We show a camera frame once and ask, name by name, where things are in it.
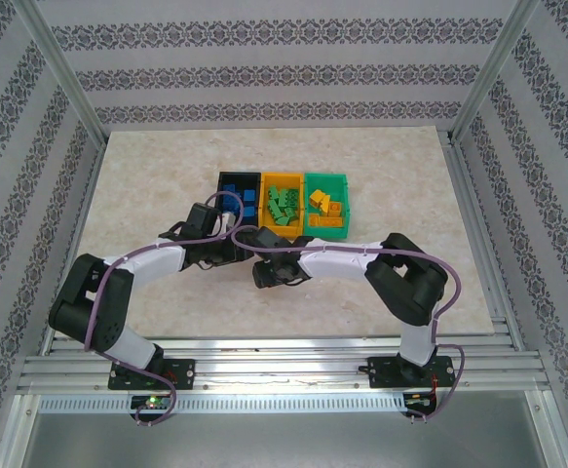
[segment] green block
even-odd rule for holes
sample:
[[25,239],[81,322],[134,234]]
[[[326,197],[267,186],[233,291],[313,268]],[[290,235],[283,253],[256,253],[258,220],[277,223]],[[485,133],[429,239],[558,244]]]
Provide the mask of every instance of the green block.
[[287,207],[287,199],[288,199],[287,189],[283,188],[282,190],[280,190],[280,202],[279,202],[280,208]]
[[268,202],[268,211],[271,212],[271,216],[273,219],[279,219],[283,216],[280,207],[277,206],[277,202],[275,200],[271,200]]
[[294,208],[286,208],[284,210],[285,215],[290,219],[290,221],[294,221],[298,219],[299,216],[296,215],[296,210]]
[[292,208],[299,207],[299,191],[295,188],[291,188],[287,192],[287,205]]
[[275,185],[271,185],[268,188],[268,197],[271,200],[275,200],[275,201],[277,201],[280,198],[279,194],[277,193],[277,187]]

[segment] work surface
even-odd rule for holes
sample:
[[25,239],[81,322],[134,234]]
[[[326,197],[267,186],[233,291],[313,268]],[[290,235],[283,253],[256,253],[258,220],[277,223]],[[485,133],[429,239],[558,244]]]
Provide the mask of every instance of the work surface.
[[[80,254],[153,242],[216,190],[220,171],[346,174],[347,242],[405,234],[461,275],[462,296],[439,332],[493,332],[434,127],[113,133]],[[133,294],[128,323],[146,336],[399,334],[369,284],[324,279],[258,290],[253,262],[193,266],[147,285]],[[453,291],[449,282],[444,299]]]

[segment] metal bracket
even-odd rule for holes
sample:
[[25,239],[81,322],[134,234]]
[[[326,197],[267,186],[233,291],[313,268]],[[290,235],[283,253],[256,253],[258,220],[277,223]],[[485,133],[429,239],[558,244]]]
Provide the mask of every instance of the metal bracket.
[[434,376],[437,387],[452,387],[455,381],[449,356],[433,356],[423,368],[408,366],[400,356],[370,357],[360,371],[368,374],[370,388],[431,388]]
[[[195,382],[195,360],[165,359],[161,376],[173,383],[176,390],[192,390]],[[160,380],[148,378],[113,363],[108,378],[108,389],[150,392],[169,390],[169,387]]]

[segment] patterned wallpaper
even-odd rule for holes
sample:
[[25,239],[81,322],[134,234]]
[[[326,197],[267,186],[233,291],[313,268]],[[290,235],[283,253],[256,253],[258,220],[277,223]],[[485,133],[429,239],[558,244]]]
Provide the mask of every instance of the patterned wallpaper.
[[540,4],[462,148],[521,332],[568,429],[568,0]]
[[514,1],[441,3],[39,5],[108,130],[448,130]]
[[0,434],[36,354],[97,152],[12,5],[0,0]]

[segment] blue block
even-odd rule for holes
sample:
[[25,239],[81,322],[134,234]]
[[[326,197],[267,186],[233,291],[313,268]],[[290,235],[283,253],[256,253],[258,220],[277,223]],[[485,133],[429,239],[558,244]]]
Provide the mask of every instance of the blue block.
[[245,203],[255,203],[255,190],[245,190],[245,198],[243,198],[243,200],[245,201]]
[[234,197],[230,197],[229,195],[223,196],[223,211],[225,212],[232,212],[233,210],[238,209],[238,201]]

